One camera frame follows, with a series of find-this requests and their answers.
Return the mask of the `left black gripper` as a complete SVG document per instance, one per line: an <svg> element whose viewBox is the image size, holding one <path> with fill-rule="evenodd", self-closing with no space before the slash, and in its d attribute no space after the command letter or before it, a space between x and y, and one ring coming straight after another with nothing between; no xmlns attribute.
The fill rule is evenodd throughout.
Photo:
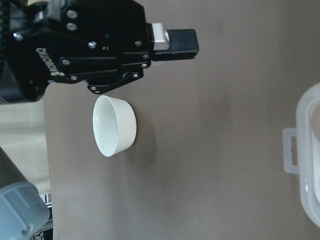
<svg viewBox="0 0 320 240"><path fill-rule="evenodd" d="M144 76L140 66L71 66L61 54L112 39L146 41L145 9L134 0L3 0L0 3L0 99L36 102L49 84L86 82L101 95Z"/></svg>

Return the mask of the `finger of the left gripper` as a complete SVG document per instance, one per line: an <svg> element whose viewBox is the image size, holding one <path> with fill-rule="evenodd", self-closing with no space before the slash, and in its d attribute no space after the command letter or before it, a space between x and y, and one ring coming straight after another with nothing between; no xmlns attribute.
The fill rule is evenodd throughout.
<svg viewBox="0 0 320 240"><path fill-rule="evenodd" d="M67 73L134 73L154 62L190 60L199 46L193 29L167 30L161 23L150 24L151 35L146 41L112 39L106 44L88 43L80 49L59 56Z"/></svg>

